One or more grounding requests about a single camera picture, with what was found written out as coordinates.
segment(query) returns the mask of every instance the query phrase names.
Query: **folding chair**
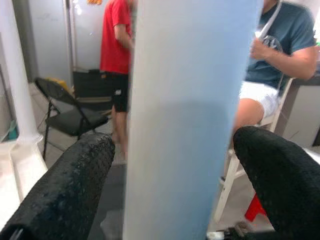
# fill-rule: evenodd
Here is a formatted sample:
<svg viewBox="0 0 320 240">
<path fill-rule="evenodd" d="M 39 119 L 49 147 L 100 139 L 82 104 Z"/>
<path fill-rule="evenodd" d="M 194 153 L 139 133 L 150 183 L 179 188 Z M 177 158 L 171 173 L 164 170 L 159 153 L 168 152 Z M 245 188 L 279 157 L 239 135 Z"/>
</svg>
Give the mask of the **folding chair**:
<svg viewBox="0 0 320 240">
<path fill-rule="evenodd" d="M 49 127 L 56 129 L 79 140 L 81 135 L 93 131 L 108 122 L 108 117 L 90 109 L 81 108 L 79 103 L 63 86 L 55 81 L 37 77 L 35 85 L 48 100 L 48 112 L 46 117 L 46 128 L 44 136 L 43 159 L 46 160 L 46 150 L 48 144 Z M 74 106 L 72 110 L 61 112 L 53 100 L 57 100 L 68 105 Z"/>
<path fill-rule="evenodd" d="M 286 97 L 288 95 L 290 86 L 292 84 L 293 78 L 290 78 L 288 82 L 286 83 L 285 89 L 283 91 L 279 107 L 275 111 L 275 113 L 269 117 L 266 117 L 262 119 L 262 121 L 259 123 L 258 126 L 260 127 L 267 127 L 270 132 L 274 132 L 282 111 L 282 108 L 285 104 Z M 222 177 L 219 182 L 222 184 L 222 192 L 220 194 L 215 213 L 214 213 L 214 221 L 218 223 L 221 219 L 222 213 L 225 209 L 229 193 L 231 191 L 232 185 L 234 183 L 234 180 L 245 175 L 246 172 L 243 168 L 241 170 L 238 170 L 239 167 L 239 159 L 237 158 L 235 151 L 233 149 L 228 150 L 227 156 L 226 156 L 226 165 L 225 165 L 225 171 L 224 171 L 224 177 Z"/>
</svg>

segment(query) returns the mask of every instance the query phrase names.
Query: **wall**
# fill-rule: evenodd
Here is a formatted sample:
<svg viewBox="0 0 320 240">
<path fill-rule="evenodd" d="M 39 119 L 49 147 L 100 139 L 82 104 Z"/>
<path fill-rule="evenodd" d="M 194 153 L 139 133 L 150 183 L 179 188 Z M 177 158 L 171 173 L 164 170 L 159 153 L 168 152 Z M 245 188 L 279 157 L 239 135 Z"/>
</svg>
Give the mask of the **wall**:
<svg viewBox="0 0 320 240">
<path fill-rule="evenodd" d="M 29 0 L 39 77 L 65 80 L 72 86 L 72 60 L 66 0 Z"/>
<path fill-rule="evenodd" d="M 32 82 L 38 73 L 35 40 L 31 23 L 28 0 L 12 0 L 15 20 L 19 32 L 23 60 L 28 82 Z"/>
<path fill-rule="evenodd" d="M 300 86 L 282 136 L 310 148 L 320 126 L 320 86 Z"/>
<path fill-rule="evenodd" d="M 101 5 L 87 4 L 87 0 L 73 1 L 74 66 L 78 69 L 99 69 L 103 16 L 108 0 Z"/>
</svg>

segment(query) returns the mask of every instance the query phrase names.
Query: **person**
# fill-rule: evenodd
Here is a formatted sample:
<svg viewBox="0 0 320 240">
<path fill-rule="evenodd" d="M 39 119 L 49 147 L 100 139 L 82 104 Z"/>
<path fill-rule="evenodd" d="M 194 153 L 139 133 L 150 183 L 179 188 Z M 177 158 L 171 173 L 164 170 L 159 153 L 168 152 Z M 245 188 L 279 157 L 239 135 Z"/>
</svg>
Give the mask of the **person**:
<svg viewBox="0 0 320 240">
<path fill-rule="evenodd" d="M 131 51 L 131 10 L 136 0 L 109 0 L 102 28 L 100 70 L 112 81 L 112 124 L 114 143 L 120 143 L 125 158 L 128 152 L 127 112 Z"/>
<path fill-rule="evenodd" d="M 271 18 L 277 3 L 264 0 L 260 28 Z M 314 75 L 317 54 L 313 27 L 312 15 L 306 8 L 283 2 L 263 42 L 254 39 L 239 94 L 234 133 L 240 127 L 258 124 L 276 111 L 288 77 L 308 80 Z"/>
</svg>

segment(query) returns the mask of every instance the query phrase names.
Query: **red t-shirt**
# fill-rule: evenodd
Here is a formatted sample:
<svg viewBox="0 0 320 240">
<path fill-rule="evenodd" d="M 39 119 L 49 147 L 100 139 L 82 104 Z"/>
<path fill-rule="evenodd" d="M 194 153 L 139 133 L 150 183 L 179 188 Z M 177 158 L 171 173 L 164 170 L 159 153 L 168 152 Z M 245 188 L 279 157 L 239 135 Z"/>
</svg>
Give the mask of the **red t-shirt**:
<svg viewBox="0 0 320 240">
<path fill-rule="evenodd" d="M 131 55 L 116 40 L 114 27 L 119 24 L 124 24 L 126 32 L 131 36 L 131 16 L 127 1 L 109 0 L 103 17 L 100 70 L 128 74 Z"/>
</svg>

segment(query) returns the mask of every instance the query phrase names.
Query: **white shorts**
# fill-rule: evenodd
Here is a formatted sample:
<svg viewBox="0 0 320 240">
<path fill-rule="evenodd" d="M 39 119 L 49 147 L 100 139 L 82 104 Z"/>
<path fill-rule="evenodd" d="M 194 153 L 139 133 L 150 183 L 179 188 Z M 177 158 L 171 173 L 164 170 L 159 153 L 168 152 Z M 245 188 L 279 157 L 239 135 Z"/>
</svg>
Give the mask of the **white shorts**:
<svg viewBox="0 0 320 240">
<path fill-rule="evenodd" d="M 277 89 L 262 83 L 243 81 L 239 98 L 259 102 L 263 107 L 263 118 L 271 116 L 279 106 Z"/>
</svg>

